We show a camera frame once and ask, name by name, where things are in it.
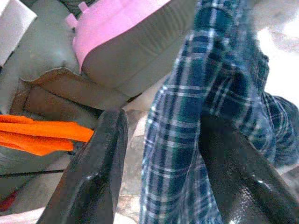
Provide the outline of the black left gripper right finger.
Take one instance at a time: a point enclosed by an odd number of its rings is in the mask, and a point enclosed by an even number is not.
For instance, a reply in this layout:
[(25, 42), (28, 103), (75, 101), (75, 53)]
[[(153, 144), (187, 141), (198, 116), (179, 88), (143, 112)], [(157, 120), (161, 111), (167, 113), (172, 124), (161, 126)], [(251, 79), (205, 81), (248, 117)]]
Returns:
[(230, 121), (201, 117), (200, 154), (224, 224), (299, 224), (299, 198)]

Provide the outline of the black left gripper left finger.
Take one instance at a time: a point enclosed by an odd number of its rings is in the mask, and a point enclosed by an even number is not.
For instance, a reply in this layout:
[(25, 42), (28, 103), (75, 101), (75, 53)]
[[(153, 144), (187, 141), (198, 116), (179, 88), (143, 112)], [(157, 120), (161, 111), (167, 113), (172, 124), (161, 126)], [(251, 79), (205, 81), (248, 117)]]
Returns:
[(113, 224), (128, 145), (128, 118), (104, 111), (64, 171), (38, 224)]

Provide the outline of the blue plaid garment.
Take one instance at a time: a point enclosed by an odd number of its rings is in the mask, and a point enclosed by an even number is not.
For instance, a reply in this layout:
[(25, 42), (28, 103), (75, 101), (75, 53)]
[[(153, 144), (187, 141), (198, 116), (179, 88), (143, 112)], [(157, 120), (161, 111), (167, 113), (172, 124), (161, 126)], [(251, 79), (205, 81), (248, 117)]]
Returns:
[(197, 0), (194, 26), (148, 114), (139, 224), (224, 224), (198, 149), (201, 115), (218, 115), (276, 168), (299, 161), (299, 110), (265, 91), (255, 0)]

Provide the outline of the orange garment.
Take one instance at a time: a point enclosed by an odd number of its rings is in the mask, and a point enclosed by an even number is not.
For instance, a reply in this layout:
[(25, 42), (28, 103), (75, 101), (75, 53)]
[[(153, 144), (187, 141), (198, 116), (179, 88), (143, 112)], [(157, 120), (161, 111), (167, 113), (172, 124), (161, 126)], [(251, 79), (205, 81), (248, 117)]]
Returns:
[(0, 115), (0, 146), (45, 156), (70, 152), (73, 141), (86, 143), (94, 131), (75, 122), (38, 121), (26, 116)]

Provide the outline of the brown cardboard box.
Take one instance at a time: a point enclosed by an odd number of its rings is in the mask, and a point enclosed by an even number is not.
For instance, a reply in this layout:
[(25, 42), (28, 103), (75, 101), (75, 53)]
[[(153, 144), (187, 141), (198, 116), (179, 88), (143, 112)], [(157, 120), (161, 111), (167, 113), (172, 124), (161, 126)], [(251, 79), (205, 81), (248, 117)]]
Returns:
[(37, 119), (74, 121), (91, 128), (102, 111), (119, 108), (127, 100), (128, 96), (119, 91), (60, 68), (32, 81), (20, 79), (10, 113)]

